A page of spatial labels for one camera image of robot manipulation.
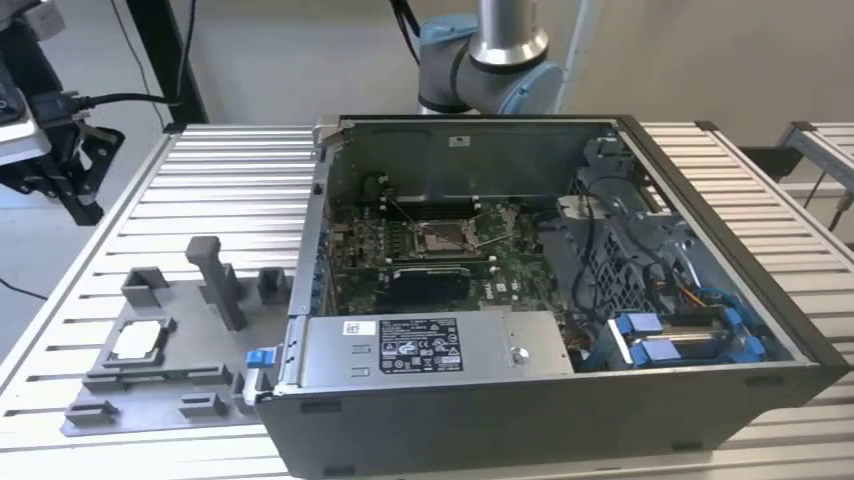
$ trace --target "motherboard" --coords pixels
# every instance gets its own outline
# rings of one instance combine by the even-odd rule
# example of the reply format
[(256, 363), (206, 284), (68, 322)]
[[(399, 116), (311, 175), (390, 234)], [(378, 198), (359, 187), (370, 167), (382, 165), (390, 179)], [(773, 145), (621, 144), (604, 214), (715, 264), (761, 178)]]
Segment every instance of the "motherboard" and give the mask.
[(332, 221), (336, 314), (566, 310), (538, 240), (544, 212), (476, 198), (380, 200)]

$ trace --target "aluminum extrusion table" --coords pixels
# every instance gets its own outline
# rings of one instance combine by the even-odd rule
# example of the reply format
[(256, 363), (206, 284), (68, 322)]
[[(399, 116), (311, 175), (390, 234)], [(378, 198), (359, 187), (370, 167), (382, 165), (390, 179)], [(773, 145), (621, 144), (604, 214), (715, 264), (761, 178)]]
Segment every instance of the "aluminum extrusion table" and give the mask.
[[(645, 124), (837, 349), (854, 363), (854, 256), (718, 131)], [(157, 142), (0, 366), (0, 478), (290, 478), (264, 427), (67, 438), (132, 267), (198, 278), (184, 247), (219, 235), (239, 275), (292, 270), (314, 168), (308, 127), (191, 126)], [(427, 478), (799, 479), (854, 472), (854, 374), (762, 415), (714, 452), (407, 475)]]
[(854, 190), (854, 123), (793, 122), (781, 145), (793, 147)]

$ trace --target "gray wall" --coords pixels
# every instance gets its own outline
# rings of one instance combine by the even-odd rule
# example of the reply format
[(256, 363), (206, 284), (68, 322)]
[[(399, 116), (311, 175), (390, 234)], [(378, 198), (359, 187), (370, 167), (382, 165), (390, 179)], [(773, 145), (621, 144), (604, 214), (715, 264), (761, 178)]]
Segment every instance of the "gray wall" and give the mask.
[[(172, 1), (185, 23), (185, 0)], [(423, 22), (474, 0), (411, 0)], [(578, 2), (540, 0), (563, 63)], [(387, 0), (203, 0), (194, 69), (215, 122), (308, 123), (330, 113), (414, 113), (418, 69)]]
[(713, 120), (745, 143), (854, 121), (853, 18), (850, 0), (604, 0), (576, 111)]

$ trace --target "metal frame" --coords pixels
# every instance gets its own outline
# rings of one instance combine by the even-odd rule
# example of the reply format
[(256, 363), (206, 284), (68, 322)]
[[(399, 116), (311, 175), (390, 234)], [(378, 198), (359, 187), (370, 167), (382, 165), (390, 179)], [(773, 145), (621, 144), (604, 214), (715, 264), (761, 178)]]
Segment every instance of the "metal frame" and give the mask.
[(797, 149), (849, 191), (854, 191), (854, 156), (834, 142), (837, 138), (845, 140), (846, 131), (854, 136), (854, 125), (845, 125), (793, 122), (779, 143)]
[(603, 4), (603, 0), (580, 0), (578, 5), (575, 27), (572, 28), (572, 37), (567, 46), (563, 64), (563, 82), (560, 83), (558, 101), (555, 102), (555, 114), (568, 113), (575, 107), (576, 90), (580, 86), (584, 65), (592, 48), (592, 39), (599, 26)]
[[(823, 227), (813, 225), (803, 209), (778, 193), (779, 187), (719, 133), (690, 123), (643, 124), (643, 128), (837, 351), (854, 363), (850, 253)], [(112, 477), (116, 465), (145, 478), (287, 475), (260, 425), (75, 439), (61, 436), (59, 426), (61, 409), (79, 389), (75, 378), (89, 367), (92, 346), (105, 339), (111, 322), (103, 319), (113, 318), (120, 308), (115, 299), (124, 275), (119, 272), (156, 262), (167, 268), (167, 276), (187, 278), (188, 271), (169, 252), (183, 249), (181, 243), (199, 231), (223, 235), (239, 273), (248, 274), (266, 262), (294, 267), (288, 255), (296, 251), (299, 229), (287, 222), (302, 218), (311, 189), (299, 173), (311, 162), (310, 130), (191, 127), (157, 144), (0, 366), (0, 410), (29, 408), (0, 416), (1, 477), (16, 478), (25, 472), (47, 478), (69, 471)], [(714, 452), (419, 478), (846, 477), (854, 469), (853, 398), (849, 374), (805, 407), (762, 415)]]
[[(475, 468), (484, 464), (511, 464), (514, 460), (520, 462), (530, 461), (532, 458), (542, 462), (567, 458), (588, 459), (602, 455), (600, 448), (604, 448), (604, 445), (610, 445), (612, 454), (623, 456), (662, 453), (673, 451), (671, 448), (674, 450), (715, 448), (762, 412), (773, 408), (797, 406), (801, 402), (809, 401), (849, 371), (841, 354), (810, 323), (670, 157), (631, 116), (468, 116), (460, 119), (455, 116), (394, 116), (390, 118), (376, 115), (359, 118), (344, 117), (344, 120), (347, 125), (352, 124), (354, 129), (362, 124), (379, 123), (386, 132), (394, 128), (395, 124), (407, 122), (410, 124), (416, 122), (416, 125), (407, 127), (415, 129), (427, 128), (426, 125), (431, 124), (434, 127), (447, 127), (450, 124), (456, 126), (456, 129), (462, 129), (463, 126), (486, 127), (487, 125), (500, 128), (498, 126), (502, 124), (520, 125), (522, 123), (536, 125), (539, 129), (543, 129), (544, 125), (562, 129), (572, 124), (576, 127), (590, 124), (602, 125), (603, 128), (594, 129), (591, 136), (596, 135), (596, 130), (604, 131), (606, 127), (617, 126), (646, 171), (659, 188), (666, 191), (674, 208), (678, 208), (699, 235), (711, 255), (738, 286), (739, 294), (757, 309), (774, 336), (791, 352), (794, 361), (769, 362), (761, 365), (683, 367), (667, 371), (604, 372), (570, 377), (556, 373), (552, 376), (532, 374), (524, 384), (512, 377), (478, 379), (466, 374), (448, 374), (442, 379), (407, 379), (410, 382), (407, 385), (384, 382), (376, 377), (366, 382), (348, 383), (342, 380), (339, 384), (323, 386), (302, 382), (296, 385), (288, 384), (294, 377), (307, 380), (310, 370), (315, 373), (324, 371), (324, 367), (331, 365), (330, 362), (343, 367), (344, 364), (335, 363), (335, 360), (340, 362), (350, 360), (348, 357), (335, 357), (332, 360), (332, 357), (327, 356), (328, 358), (324, 357), (326, 360), (318, 363), (316, 357), (312, 360), (312, 356), (307, 354), (312, 348), (318, 348), (318, 340), (322, 342), (320, 345), (327, 347), (334, 342), (323, 335), (311, 341), (310, 335), (304, 333), (308, 330), (315, 334), (318, 332), (316, 328), (311, 327), (312, 320), (304, 316), (308, 314), (306, 308), (310, 303), (308, 290), (312, 281), (318, 278), (314, 262), (318, 248), (320, 248), (319, 225), (323, 219), (320, 210), (326, 197), (324, 189), (316, 189), (308, 204), (300, 268), (292, 296), (295, 302), (292, 306), (296, 308), (291, 309), (291, 314), (296, 318), (291, 321), (291, 331), (283, 339), (287, 345), (284, 357), (294, 361), (283, 364), (280, 379), (284, 381), (276, 386), (274, 396), (256, 404), (264, 426), (283, 459), (294, 468), (295, 475), (311, 478), (326, 477), (332, 475), (326, 472), (336, 472), (340, 468), (352, 470), (356, 475), (379, 475), (395, 471), (418, 470), (416, 466), (428, 467), (419, 463), (418, 457), (407, 456), (406, 451), (396, 450), (400, 442), (414, 451), (420, 451), (442, 442), (442, 447), (432, 448), (430, 451), (432, 466), (443, 469)], [(568, 128), (563, 131), (564, 136), (572, 135), (572, 130)], [(316, 185), (327, 183), (327, 171), (332, 164), (331, 155), (332, 153), (327, 151), (327, 159), (319, 168), (322, 172), (319, 171), (315, 175)], [(418, 161), (411, 160), (412, 165), (416, 165)], [(311, 264), (310, 268), (303, 268), (303, 260)], [(298, 292), (299, 284), (306, 286)], [(420, 318), (458, 315), (462, 315), (462, 312), (427, 313), (422, 314)], [(388, 320), (403, 317), (402, 315), (370, 315), (354, 318)], [(322, 325), (326, 322), (338, 321), (331, 317), (320, 320)], [(302, 327), (299, 336), (294, 335), (292, 331), (302, 323), (308, 323), (308, 326)], [(302, 373), (296, 375), (295, 370), (302, 370)], [(759, 381), (770, 382), (771, 378), (778, 379), (774, 381), (779, 388), (745, 387), (745, 385), (750, 386), (751, 382), (757, 384)], [(679, 401), (674, 401), (673, 396), (665, 393), (674, 388), (674, 382), (686, 392)], [(637, 392), (634, 398), (630, 397), (631, 392)], [(673, 423), (659, 424), (655, 432), (647, 431), (645, 442), (625, 444), (618, 440), (618, 437), (623, 438), (619, 429), (603, 430), (602, 425), (596, 422), (591, 424), (590, 416), (582, 414), (591, 411), (592, 406), (587, 404), (587, 399), (596, 397), (607, 403), (608, 408), (612, 409), (614, 421), (619, 421), (625, 428), (647, 431), (658, 423), (658, 418), (666, 415)], [(741, 400), (730, 403), (734, 397)], [(488, 403), (479, 403), (486, 398)], [(559, 406), (547, 401), (538, 403), (536, 399), (546, 398), (567, 400), (560, 402)], [(302, 413), (304, 405), (319, 402), (334, 403), (335, 413), (322, 416)], [(699, 406), (703, 402), (709, 402), (705, 417), (683, 408), (686, 403)], [(460, 403), (471, 406), (470, 412), (464, 415), (448, 413), (443, 416), (446, 414), (442, 412), (452, 412), (454, 406)], [(626, 417), (626, 412), (631, 411), (638, 403), (647, 405), (643, 415)], [(522, 413), (518, 410), (520, 404), (538, 405), (536, 411)], [(719, 410), (722, 405), (726, 405), (723, 411)], [(412, 418), (412, 412), (420, 412), (418, 419)], [(474, 445), (483, 445), (484, 439), (491, 435), (511, 433), (490, 426), (502, 425), (500, 418), (516, 413), (526, 415), (526, 426), (538, 431), (539, 436), (527, 438), (526, 445), (515, 444), (512, 450), (504, 450), (508, 447), (506, 443), (494, 444), (488, 452), (475, 447)], [(419, 421), (419, 419), (438, 418), (458, 425), (458, 428), (451, 426), (439, 428), (430, 421), (426, 424)], [(384, 425), (382, 431), (371, 428), (378, 421)], [(466, 429), (459, 427), (460, 425), (478, 425), (480, 428)], [(308, 431), (316, 433), (311, 436), (303, 435), (302, 432)], [(447, 438), (448, 432), (454, 432), (454, 438)], [(512, 434), (522, 432), (531, 433), (516, 425)], [(466, 450), (468, 452), (466, 460), (455, 458), (460, 449), (466, 448), (464, 445), (472, 445)]]
[[(175, 98), (175, 79), (181, 58), (183, 36), (175, 22), (172, 2), (169, 0), (127, 0), (127, 4), (160, 91), (167, 98)], [(196, 86), (190, 59), (187, 59), (181, 84), (181, 98), (180, 104), (168, 106), (172, 121), (184, 125), (208, 123), (204, 101)]]

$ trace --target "power supply label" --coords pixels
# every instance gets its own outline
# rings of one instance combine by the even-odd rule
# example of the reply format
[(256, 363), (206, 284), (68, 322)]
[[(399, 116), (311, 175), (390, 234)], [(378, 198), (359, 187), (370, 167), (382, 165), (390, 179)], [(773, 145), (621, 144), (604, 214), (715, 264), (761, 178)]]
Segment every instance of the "power supply label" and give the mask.
[(379, 369), (386, 374), (463, 371), (455, 318), (380, 320)]

